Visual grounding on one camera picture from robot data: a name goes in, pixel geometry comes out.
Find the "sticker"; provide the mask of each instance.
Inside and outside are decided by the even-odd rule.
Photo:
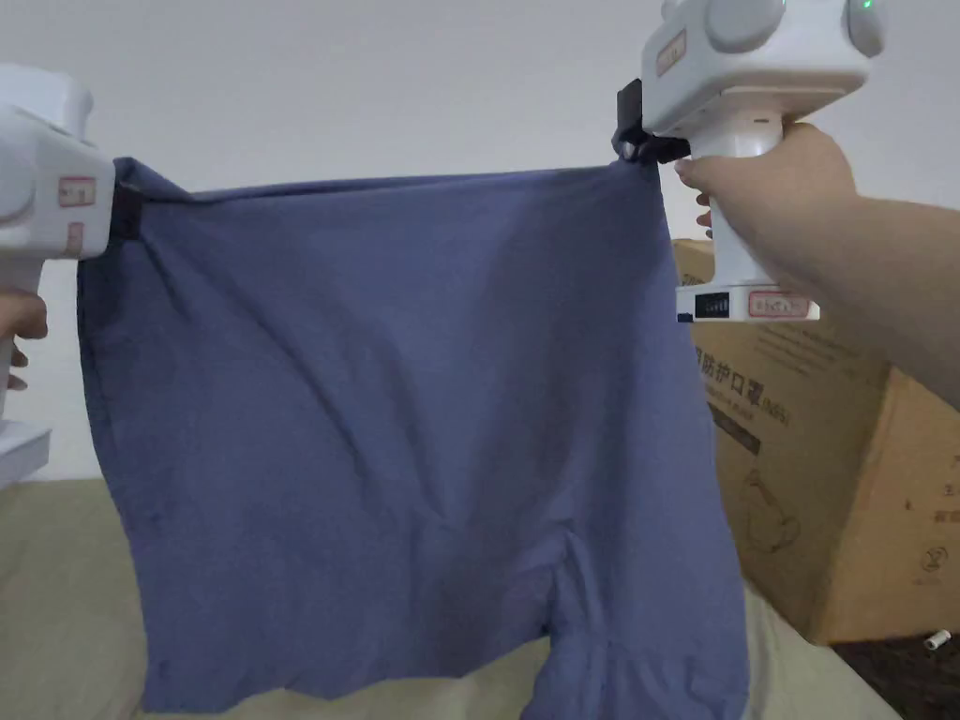
[[[684,59],[684,55],[686,55],[686,28],[670,40],[657,55],[657,77],[662,78],[667,70]]]
[[[750,294],[751,318],[805,318],[810,300],[790,293],[756,290]]]
[[[70,223],[66,227],[66,251],[67,257],[79,258],[84,252],[84,224]]]
[[[96,178],[60,178],[57,192],[60,207],[84,207],[97,202]]]

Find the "finger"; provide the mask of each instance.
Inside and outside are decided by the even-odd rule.
[[[706,195],[715,196],[729,179],[727,170],[732,160],[729,157],[701,157],[699,160],[678,160],[674,164],[680,182],[687,187],[700,190]]]
[[[30,365],[30,359],[20,351],[16,345],[13,346],[13,356],[10,359],[10,364],[15,368],[26,368]]]
[[[47,335],[47,306],[38,296],[20,290],[0,292],[0,337],[19,335],[38,340]]]

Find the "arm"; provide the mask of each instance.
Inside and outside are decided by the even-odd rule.
[[[960,212],[857,195],[843,153],[810,126],[766,156],[682,163],[781,282],[960,409]],[[698,221],[709,225],[709,213]]]

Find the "white handheld device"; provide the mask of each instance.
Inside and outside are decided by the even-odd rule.
[[[643,129],[691,155],[752,157],[798,119],[866,83],[884,46],[886,0],[666,0],[643,49]],[[683,322],[818,320],[764,272],[711,202],[716,270],[677,291]]]
[[[107,246],[113,163],[85,141],[90,93],[31,67],[0,65],[0,291],[35,293],[45,260]],[[12,339],[0,342],[0,419]],[[49,459],[50,431],[0,420],[0,487]]]

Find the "dark floor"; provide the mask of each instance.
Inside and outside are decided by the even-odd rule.
[[[933,653],[923,637],[834,650],[907,720],[960,720],[960,637]]]

